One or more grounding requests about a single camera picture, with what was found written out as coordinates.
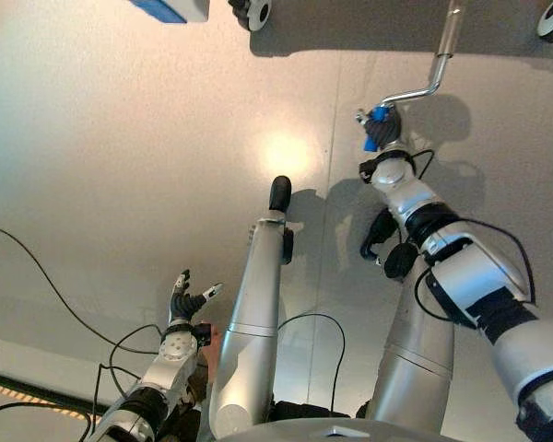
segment black rubber grip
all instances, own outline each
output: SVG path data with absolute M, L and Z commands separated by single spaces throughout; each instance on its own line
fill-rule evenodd
M 170 309 L 174 319 L 191 320 L 193 315 L 206 303 L 203 295 L 172 295 Z
M 291 180 L 281 175 L 273 180 L 268 208 L 286 213 L 291 202 Z
M 160 391 L 144 387 L 131 393 L 119 406 L 119 410 L 143 417 L 156 434 L 168 415 L 168 404 Z

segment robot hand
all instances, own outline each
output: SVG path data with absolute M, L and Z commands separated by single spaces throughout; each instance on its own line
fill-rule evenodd
M 212 285 L 203 294 L 191 297 L 190 272 L 185 270 L 172 288 L 170 320 L 161 338 L 159 354 L 146 374 L 124 401 L 107 412 L 88 442 L 148 442 L 156 436 L 176 408 L 185 413 L 194 400 L 187 389 L 196 369 L 198 349 L 211 342 L 211 324 L 193 326 L 193 315 L 219 293 L 223 284 Z

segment silver cylinder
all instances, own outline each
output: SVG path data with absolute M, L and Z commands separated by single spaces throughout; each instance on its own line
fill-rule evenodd
M 494 365 L 513 402 L 529 382 L 553 371 L 553 320 L 509 329 L 492 347 Z
M 414 283 L 426 269 L 418 258 L 404 281 L 366 417 L 439 433 L 453 376 L 454 328 L 428 316 L 414 299 Z M 425 305 L 435 302 L 425 285 L 419 291 Z
M 436 52 L 437 56 L 448 55 L 452 57 L 461 32 L 463 15 L 465 13 L 466 0 L 451 0 L 447 12 L 444 29 L 442 30 L 441 44 Z
M 211 393 L 209 423 L 217 438 L 262 423 L 270 407 L 277 365 L 284 221 L 284 214 L 272 211 L 253 232 Z

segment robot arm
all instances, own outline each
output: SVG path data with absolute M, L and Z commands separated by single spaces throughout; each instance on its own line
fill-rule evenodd
M 424 282 L 448 318 L 491 342 L 494 365 L 520 407 L 518 426 L 534 441 L 553 441 L 553 320 L 524 306 L 520 272 L 416 178 L 411 156 L 398 147 L 363 163 L 362 179 L 425 257 Z
M 198 348 L 210 344 L 210 325 L 191 325 L 191 318 L 222 284 L 202 295 L 186 294 L 189 271 L 182 272 L 172 290 L 169 325 L 162 335 L 159 354 L 131 393 L 107 412 L 88 442 L 150 442 L 174 410 L 192 407 L 187 380 L 196 369 Z

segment metal rod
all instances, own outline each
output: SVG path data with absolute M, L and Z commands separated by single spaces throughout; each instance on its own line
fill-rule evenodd
M 444 22 L 441 44 L 439 45 L 439 50 L 436 52 L 437 56 L 453 56 L 459 38 L 459 32 L 461 31 L 461 25 L 463 24 L 465 3 L 466 0 L 451 0 L 449 11 L 446 15 L 446 21 Z
M 399 94 L 390 95 L 385 97 L 379 106 L 390 106 L 392 103 L 397 101 L 403 101 L 405 99 L 418 99 L 420 97 L 426 97 L 427 95 L 432 95 L 437 89 L 441 86 L 442 76 L 444 75 L 444 70 L 446 65 L 451 58 L 450 55 L 441 55 L 436 60 L 436 68 L 434 69 L 434 75 L 432 80 L 427 87 L 416 90 L 409 90 L 407 92 L 400 92 Z
M 451 3 L 449 4 L 446 20 L 444 22 L 444 29 L 442 30 L 441 44 L 439 45 L 439 50 L 436 53 L 434 74 L 429 85 L 422 89 L 400 92 L 398 94 L 385 97 L 381 103 L 379 103 L 379 106 L 389 107 L 397 101 L 426 97 L 428 95 L 432 95 L 438 90 L 441 86 L 446 65 L 454 54 L 454 49 L 459 37 L 459 31 L 461 30 L 461 24 L 463 23 L 465 4 L 466 0 L 451 0 Z

